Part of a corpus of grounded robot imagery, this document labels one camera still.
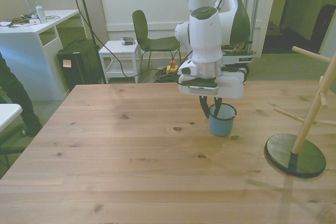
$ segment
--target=mug rim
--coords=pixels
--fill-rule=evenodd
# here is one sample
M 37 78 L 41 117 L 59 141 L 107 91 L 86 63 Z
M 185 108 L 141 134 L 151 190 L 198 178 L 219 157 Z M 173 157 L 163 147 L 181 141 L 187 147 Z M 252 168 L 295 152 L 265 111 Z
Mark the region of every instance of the mug rim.
M 212 104 L 212 105 L 209 107 L 209 115 L 210 115 L 212 118 L 214 118 L 214 119 L 216 119 L 216 120 L 221 120 L 221 121 L 229 121 L 229 120 L 232 120 L 233 118 L 236 117 L 236 115 L 237 115 L 237 110 L 236 110 L 236 108 L 233 107 L 232 105 L 228 104 L 228 103 L 222 103 L 222 105 L 228 105 L 228 106 L 230 106 L 230 107 L 235 111 L 235 114 L 234 114 L 232 117 L 223 119 L 223 118 L 218 118 L 218 117 L 216 117 L 215 115 L 212 115 L 212 113 L 211 113 L 211 108 L 212 108 L 213 106 L 215 106 L 215 105 L 216 105 L 216 104 Z

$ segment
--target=yellow base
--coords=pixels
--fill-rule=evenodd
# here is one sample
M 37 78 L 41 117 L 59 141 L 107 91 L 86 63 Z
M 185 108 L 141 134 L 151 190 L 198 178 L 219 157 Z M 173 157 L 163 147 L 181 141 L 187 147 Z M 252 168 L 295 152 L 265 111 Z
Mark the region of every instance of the yellow base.
M 175 73 L 178 69 L 178 65 L 175 65 L 174 68 L 171 68 L 170 65 L 167 66 L 166 74 Z

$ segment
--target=person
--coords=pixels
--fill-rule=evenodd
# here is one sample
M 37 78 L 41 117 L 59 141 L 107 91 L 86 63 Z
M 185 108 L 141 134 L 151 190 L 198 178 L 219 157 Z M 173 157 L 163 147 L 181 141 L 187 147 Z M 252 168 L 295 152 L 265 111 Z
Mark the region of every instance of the person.
M 0 52 L 0 86 L 13 103 L 22 107 L 21 117 L 27 127 L 27 135 L 36 136 L 42 129 L 38 116 L 34 113 L 32 101 L 22 83 L 7 66 Z M 0 103 L 7 103 L 0 95 Z

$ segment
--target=wooden mug stand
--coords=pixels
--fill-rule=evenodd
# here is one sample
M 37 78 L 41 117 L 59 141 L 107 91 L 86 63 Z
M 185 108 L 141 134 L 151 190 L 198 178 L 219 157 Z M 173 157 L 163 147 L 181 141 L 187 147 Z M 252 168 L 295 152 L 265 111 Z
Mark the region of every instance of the wooden mug stand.
M 328 63 L 328 68 L 320 78 L 318 91 L 305 119 L 286 111 L 274 108 L 275 111 L 302 122 L 299 134 L 278 134 L 272 136 L 265 145 L 266 158 L 281 171 L 303 178 L 313 178 L 320 175 L 326 168 L 324 154 L 314 144 L 306 140 L 313 123 L 335 125 L 336 122 L 315 119 L 319 109 L 327 107 L 326 93 L 336 76 L 336 52 L 331 59 L 314 54 L 304 49 L 293 47 L 293 51 L 322 60 Z

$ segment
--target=paper sign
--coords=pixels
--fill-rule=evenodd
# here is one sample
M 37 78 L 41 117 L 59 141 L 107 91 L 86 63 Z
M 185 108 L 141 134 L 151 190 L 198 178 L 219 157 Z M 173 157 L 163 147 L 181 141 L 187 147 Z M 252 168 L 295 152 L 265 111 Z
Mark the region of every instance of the paper sign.
M 71 60 L 63 60 L 64 68 L 71 68 Z

